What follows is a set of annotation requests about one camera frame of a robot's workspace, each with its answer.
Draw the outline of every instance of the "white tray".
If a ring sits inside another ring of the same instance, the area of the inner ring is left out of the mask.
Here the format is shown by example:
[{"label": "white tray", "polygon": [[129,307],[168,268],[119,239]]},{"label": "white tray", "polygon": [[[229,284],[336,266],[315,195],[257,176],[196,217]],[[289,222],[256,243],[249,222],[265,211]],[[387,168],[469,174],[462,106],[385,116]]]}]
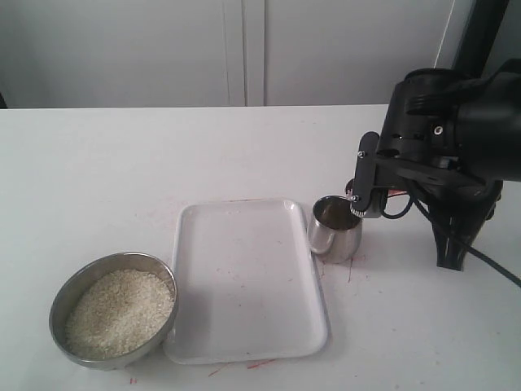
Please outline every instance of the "white tray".
[{"label": "white tray", "polygon": [[163,346],[174,362],[299,357],[326,343],[304,217],[294,201],[186,207],[173,270],[179,312]]}]

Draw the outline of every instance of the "uncooked rice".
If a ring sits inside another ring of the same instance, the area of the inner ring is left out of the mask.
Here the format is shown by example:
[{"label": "uncooked rice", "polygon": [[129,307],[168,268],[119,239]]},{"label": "uncooked rice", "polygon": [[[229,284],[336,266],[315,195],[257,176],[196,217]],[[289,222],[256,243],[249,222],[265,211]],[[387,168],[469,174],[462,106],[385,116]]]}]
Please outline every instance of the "uncooked rice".
[{"label": "uncooked rice", "polygon": [[128,353],[160,330],[172,308],[169,288],[157,276],[114,271],[96,281],[69,316],[69,349],[93,360]]}]

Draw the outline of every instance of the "metal bowl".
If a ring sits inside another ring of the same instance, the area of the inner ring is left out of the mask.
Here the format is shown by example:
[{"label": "metal bowl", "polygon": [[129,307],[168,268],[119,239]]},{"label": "metal bowl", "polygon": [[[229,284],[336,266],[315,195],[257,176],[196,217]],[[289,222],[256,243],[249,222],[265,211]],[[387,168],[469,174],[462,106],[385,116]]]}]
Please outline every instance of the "metal bowl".
[{"label": "metal bowl", "polygon": [[[70,351],[65,335],[68,316],[83,293],[98,279],[115,270],[134,269],[152,273],[164,281],[173,298],[173,308],[163,327],[147,342],[135,350],[104,360],[91,360],[76,356]],[[177,313],[177,285],[172,271],[158,258],[141,253],[118,253],[103,257],[76,272],[59,290],[49,314],[49,329],[60,350],[73,362],[83,367],[110,371],[125,367],[156,348],[172,330]]]}]

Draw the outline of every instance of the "white table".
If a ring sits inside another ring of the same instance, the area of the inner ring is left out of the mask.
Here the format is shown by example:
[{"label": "white table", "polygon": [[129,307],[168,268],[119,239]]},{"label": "white table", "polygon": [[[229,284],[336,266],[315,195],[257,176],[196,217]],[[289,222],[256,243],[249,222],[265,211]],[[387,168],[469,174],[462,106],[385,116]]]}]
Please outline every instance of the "white table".
[{"label": "white table", "polygon": [[[201,200],[342,194],[385,106],[0,111],[1,389],[521,389],[521,292],[468,256],[436,267],[417,211],[365,221],[351,271],[318,265],[331,323],[311,357],[184,367],[159,349],[123,371],[69,362],[47,327],[62,283],[134,250],[170,261],[177,214]],[[475,245],[521,275],[521,186]]]}]

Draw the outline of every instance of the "black wire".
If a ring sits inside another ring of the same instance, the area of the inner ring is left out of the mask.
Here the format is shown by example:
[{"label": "black wire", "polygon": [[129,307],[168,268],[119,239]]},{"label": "black wire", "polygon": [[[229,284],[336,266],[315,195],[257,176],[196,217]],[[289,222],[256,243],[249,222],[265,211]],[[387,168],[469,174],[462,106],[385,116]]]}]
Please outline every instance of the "black wire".
[{"label": "black wire", "polygon": [[409,202],[407,202],[407,205],[405,206],[404,210],[397,214],[387,214],[385,212],[385,201],[386,200],[384,197],[380,199],[380,213],[382,214],[382,216],[388,218],[389,220],[396,220],[397,218],[404,217],[410,211],[410,208],[413,206],[413,197],[409,195]]},{"label": "black wire", "polygon": [[435,220],[432,215],[425,209],[425,207],[420,203],[418,198],[414,195],[414,189],[412,188],[409,181],[405,181],[405,185],[408,187],[409,196],[410,199],[414,202],[416,205],[416,208],[420,211],[420,213],[425,216],[425,218],[431,222],[431,224],[444,236],[448,237],[449,239],[453,240],[460,246],[462,246],[467,252],[474,255],[475,257],[478,257],[482,261],[484,261],[487,265],[492,267],[495,271],[509,279],[511,282],[515,283],[519,288],[521,288],[521,279],[517,276],[505,269],[503,266],[495,262],[491,257],[488,257],[487,255],[483,254],[481,251],[476,250],[471,245],[467,244],[463,240],[459,239],[457,236],[454,236],[452,233],[447,230],[447,227],[440,224],[437,220]]}]

